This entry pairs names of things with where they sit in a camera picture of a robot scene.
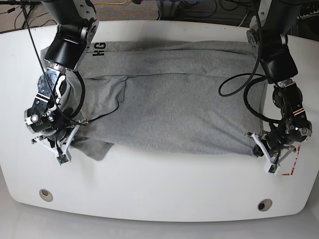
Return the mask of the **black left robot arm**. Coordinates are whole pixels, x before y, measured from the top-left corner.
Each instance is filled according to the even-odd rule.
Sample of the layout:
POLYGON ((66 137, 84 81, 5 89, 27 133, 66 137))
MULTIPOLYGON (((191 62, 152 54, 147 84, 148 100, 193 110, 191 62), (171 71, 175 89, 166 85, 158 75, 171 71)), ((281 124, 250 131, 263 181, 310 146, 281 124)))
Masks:
POLYGON ((280 163, 292 152, 295 142, 303 142, 312 134, 312 124, 303 107, 303 95, 293 77, 298 74, 288 47, 288 30, 299 15, 303 0, 254 0, 255 15, 251 20, 247 38, 264 76, 251 80, 244 90, 244 103, 259 119, 268 122, 270 131, 249 133, 256 145, 255 156, 266 158, 266 173, 277 174, 280 163), (269 119, 252 109, 248 103, 251 87, 268 81, 274 86, 272 99, 281 111, 280 120, 269 119))

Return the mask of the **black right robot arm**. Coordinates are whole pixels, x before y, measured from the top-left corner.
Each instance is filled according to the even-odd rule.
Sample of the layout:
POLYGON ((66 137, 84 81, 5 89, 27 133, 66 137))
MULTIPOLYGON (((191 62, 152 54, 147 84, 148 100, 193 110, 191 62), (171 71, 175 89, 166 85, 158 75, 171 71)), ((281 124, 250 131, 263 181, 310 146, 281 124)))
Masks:
POLYGON ((68 148, 85 119, 76 120, 85 99, 85 85, 78 72, 80 62, 87 53, 97 31, 99 21, 89 0, 44 0, 57 33, 46 51, 47 68, 42 69, 38 92, 31 108, 24 112, 24 123, 31 133, 40 135, 32 139, 52 152, 58 163, 71 161, 68 148), (81 93, 76 109, 63 109, 60 105, 66 94, 66 72, 71 71, 79 80, 81 93))

